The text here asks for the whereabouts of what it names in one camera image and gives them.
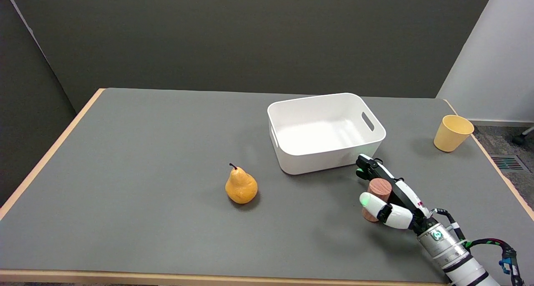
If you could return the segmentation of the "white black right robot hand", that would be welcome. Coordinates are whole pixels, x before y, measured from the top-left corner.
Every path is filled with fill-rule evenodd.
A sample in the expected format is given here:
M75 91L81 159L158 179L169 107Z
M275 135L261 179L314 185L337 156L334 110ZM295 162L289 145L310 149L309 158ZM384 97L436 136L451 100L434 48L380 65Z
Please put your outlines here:
M393 176L385 168L381 159L360 154L355 164L358 166L358 177L369 182L382 179L392 187L388 199L381 199L369 192L364 192L359 197L364 210L380 223L392 228L412 230L417 235L421 235L432 225L427 223L432 219L430 210L403 178Z

